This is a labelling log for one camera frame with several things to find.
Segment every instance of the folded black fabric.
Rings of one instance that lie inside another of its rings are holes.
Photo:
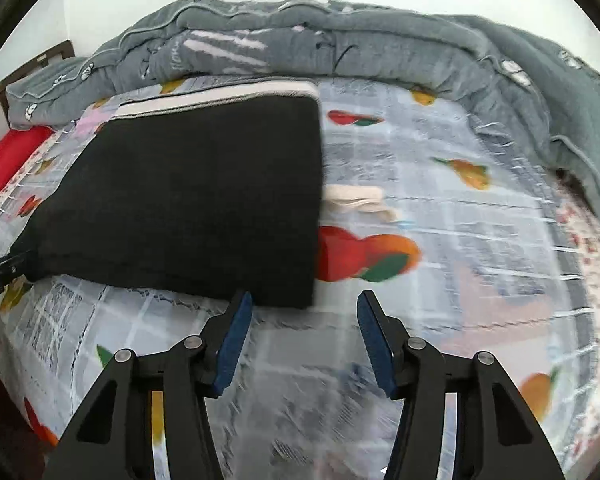
[[[322,155],[317,89],[273,80],[121,106],[11,253],[69,274],[308,306]]]

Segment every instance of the gray blanket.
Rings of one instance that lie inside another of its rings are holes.
[[[179,0],[89,58],[7,88],[14,128],[60,127],[93,102],[190,74],[354,76],[421,87],[495,126],[532,164],[580,180],[600,218],[600,76],[558,44],[474,16],[336,0]]]

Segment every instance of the wooden headboard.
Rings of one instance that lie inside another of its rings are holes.
[[[0,119],[4,119],[4,122],[8,126],[9,105],[7,103],[7,95],[5,92],[7,85],[15,83],[24,76],[27,76],[32,72],[47,66],[49,62],[54,62],[55,60],[59,59],[67,59],[68,57],[73,57],[74,55],[74,46],[71,44],[71,41],[63,41],[62,43],[45,50],[38,56],[27,61],[24,65],[11,72],[7,77],[0,81],[0,110],[2,111],[2,117],[0,117]]]

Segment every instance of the silver bolt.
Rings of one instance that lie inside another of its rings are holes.
[[[496,358],[489,352],[480,352],[478,354],[478,361],[480,361],[483,365],[492,365],[496,361]]]
[[[422,350],[427,343],[425,343],[424,339],[421,337],[410,337],[407,341],[407,345],[414,350]]]
[[[189,350],[200,348],[202,346],[202,338],[198,337],[197,335],[190,335],[184,340],[184,346]]]
[[[127,350],[126,348],[118,350],[114,357],[119,363],[125,363],[131,359],[131,350]]]

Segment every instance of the blue gripper pad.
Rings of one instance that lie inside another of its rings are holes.
[[[358,296],[357,311],[358,325],[362,332],[362,339],[365,341],[366,353],[369,355],[376,382],[384,390],[386,396],[391,397],[397,390],[393,354],[364,293]]]
[[[229,330],[224,337],[222,346],[218,350],[216,380],[212,385],[213,390],[218,396],[222,395],[224,389],[231,384],[231,380],[234,378],[235,367],[238,364],[242,345],[244,344],[244,339],[247,337],[251,323],[252,311],[253,300],[251,299],[251,294],[245,292],[240,306],[231,321]]]

